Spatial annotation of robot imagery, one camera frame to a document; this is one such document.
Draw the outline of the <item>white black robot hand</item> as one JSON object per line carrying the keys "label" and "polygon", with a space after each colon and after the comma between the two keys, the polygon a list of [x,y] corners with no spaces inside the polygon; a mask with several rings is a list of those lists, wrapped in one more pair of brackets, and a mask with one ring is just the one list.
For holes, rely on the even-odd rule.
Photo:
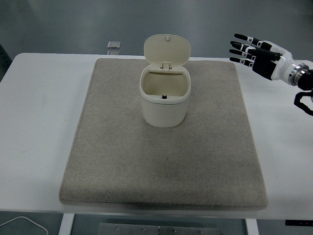
{"label": "white black robot hand", "polygon": [[282,80],[296,86],[300,77],[309,70],[304,62],[295,60],[291,52],[269,41],[235,34],[243,42],[231,41],[233,49],[229,52],[238,55],[230,61],[245,65],[268,80]]}

